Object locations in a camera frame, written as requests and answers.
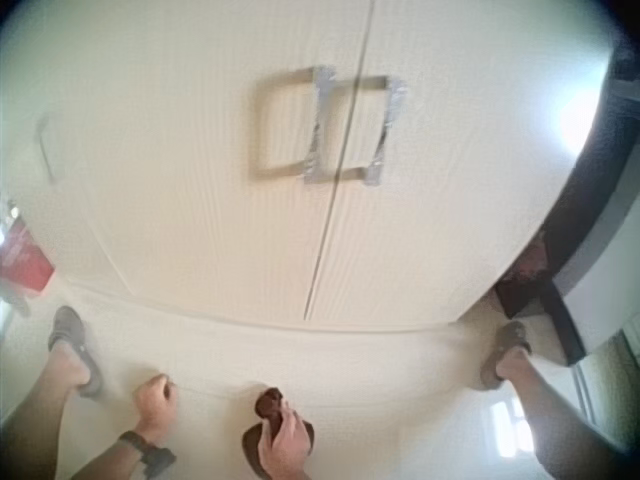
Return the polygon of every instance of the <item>red object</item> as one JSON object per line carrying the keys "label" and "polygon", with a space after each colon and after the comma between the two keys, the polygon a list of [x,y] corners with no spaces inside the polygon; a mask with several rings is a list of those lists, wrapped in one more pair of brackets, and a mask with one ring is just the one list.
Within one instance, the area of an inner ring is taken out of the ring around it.
{"label": "red object", "polygon": [[0,277],[41,292],[53,271],[53,265],[36,245],[22,219],[18,218],[0,246]]}

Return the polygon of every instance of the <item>watch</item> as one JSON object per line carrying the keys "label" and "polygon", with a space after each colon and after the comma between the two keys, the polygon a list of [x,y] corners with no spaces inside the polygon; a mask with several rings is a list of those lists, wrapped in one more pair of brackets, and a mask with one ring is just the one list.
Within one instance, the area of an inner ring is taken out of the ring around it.
{"label": "watch", "polygon": [[158,448],[136,432],[128,430],[120,435],[119,440],[128,443],[142,453],[142,463],[146,465],[146,478],[155,478],[176,461],[176,456],[168,448]]}

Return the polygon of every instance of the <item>cabinet handle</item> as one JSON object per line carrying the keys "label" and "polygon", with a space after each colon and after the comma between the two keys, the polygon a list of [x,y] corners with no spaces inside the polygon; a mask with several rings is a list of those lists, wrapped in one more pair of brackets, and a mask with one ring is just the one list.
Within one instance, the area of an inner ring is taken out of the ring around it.
{"label": "cabinet handle", "polygon": [[389,130],[393,122],[400,114],[402,102],[407,94],[407,85],[396,77],[386,77],[387,89],[387,110],[384,114],[384,123],[382,124],[382,133],[378,140],[376,153],[368,167],[364,168],[364,184],[369,187],[380,185],[380,176],[382,175],[382,167],[384,166],[384,148],[389,135]]}
{"label": "cabinet handle", "polygon": [[329,109],[329,97],[335,86],[336,70],[327,65],[317,65],[312,69],[313,84],[318,103],[313,124],[313,136],[309,153],[304,159],[304,183],[316,183],[321,180],[322,153],[324,151],[324,127]]}

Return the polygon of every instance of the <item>gray sandal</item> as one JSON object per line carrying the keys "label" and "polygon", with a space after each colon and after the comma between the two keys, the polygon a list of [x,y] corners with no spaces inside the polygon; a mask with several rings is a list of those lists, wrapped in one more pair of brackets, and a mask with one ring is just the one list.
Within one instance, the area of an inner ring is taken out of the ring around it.
{"label": "gray sandal", "polygon": [[65,341],[78,354],[89,368],[91,377],[89,382],[78,387],[78,393],[83,397],[95,397],[102,389],[102,374],[85,345],[84,325],[76,311],[68,306],[58,309],[53,319],[53,330],[49,335],[49,351],[57,341]]}
{"label": "gray sandal", "polygon": [[502,385],[504,378],[500,378],[496,373],[496,365],[504,354],[513,347],[524,347],[531,355],[531,345],[527,342],[527,332],[520,322],[511,321],[496,332],[493,352],[484,362],[480,369],[480,379],[483,385],[489,390],[496,390]]}

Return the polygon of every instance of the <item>leg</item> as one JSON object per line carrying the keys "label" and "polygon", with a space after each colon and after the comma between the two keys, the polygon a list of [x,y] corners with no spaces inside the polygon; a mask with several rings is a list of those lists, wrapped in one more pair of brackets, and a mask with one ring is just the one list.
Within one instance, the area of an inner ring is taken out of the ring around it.
{"label": "leg", "polygon": [[57,341],[26,399],[2,425],[3,478],[54,478],[64,405],[69,395],[89,379],[89,368],[71,344]]}
{"label": "leg", "polygon": [[525,348],[507,350],[495,371],[513,384],[531,427],[536,456],[552,476],[613,478],[624,466],[626,457],[553,390]]}

